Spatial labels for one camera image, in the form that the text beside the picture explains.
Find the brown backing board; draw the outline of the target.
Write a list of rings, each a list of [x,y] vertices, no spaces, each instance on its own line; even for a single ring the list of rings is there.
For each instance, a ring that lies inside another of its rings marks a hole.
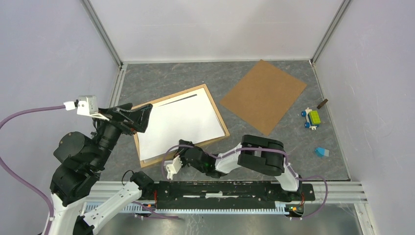
[[[307,84],[260,60],[220,104],[264,135],[270,135]]]

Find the sunflower photo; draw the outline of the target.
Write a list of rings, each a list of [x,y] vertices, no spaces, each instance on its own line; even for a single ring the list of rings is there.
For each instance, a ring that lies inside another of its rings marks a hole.
[[[157,157],[180,139],[201,143],[224,135],[206,94],[157,103],[153,105],[146,131],[138,133],[139,158],[145,161]]]

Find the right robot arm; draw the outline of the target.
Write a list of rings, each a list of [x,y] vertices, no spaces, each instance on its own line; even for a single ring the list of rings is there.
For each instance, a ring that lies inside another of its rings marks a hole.
[[[275,177],[281,185],[283,195],[289,200],[295,200],[302,194],[299,175],[287,160],[284,144],[277,140],[244,135],[236,147],[220,154],[209,154],[202,148],[181,140],[175,158],[181,166],[191,166],[214,179],[244,167]]]

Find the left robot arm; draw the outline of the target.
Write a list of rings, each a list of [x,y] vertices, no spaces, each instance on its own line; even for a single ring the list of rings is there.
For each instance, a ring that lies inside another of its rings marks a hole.
[[[76,102],[77,113],[93,119],[95,133],[66,134],[54,151],[60,166],[52,176],[50,190],[54,211],[44,229],[46,235],[95,235],[124,207],[135,200],[149,199],[154,193],[152,180],[135,173],[131,181],[98,208],[80,211],[121,135],[145,132],[152,104],[133,109],[131,103],[99,108],[94,101]]]

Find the toy car with green block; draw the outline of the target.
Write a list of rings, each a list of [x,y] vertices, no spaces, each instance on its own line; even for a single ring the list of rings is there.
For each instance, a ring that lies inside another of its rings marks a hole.
[[[301,112],[301,116],[305,118],[304,127],[311,130],[316,130],[320,124],[321,119],[318,111],[307,108]]]

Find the blue toy block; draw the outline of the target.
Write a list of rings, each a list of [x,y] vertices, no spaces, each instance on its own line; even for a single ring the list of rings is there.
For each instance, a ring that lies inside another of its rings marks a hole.
[[[329,156],[329,150],[321,147],[317,147],[314,152],[319,157],[328,157]]]

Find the small brown block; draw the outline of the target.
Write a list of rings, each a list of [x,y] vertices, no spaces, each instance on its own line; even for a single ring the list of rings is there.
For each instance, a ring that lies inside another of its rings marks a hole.
[[[317,109],[321,109],[327,102],[328,102],[328,99],[324,99],[322,102],[320,102],[317,105]]]

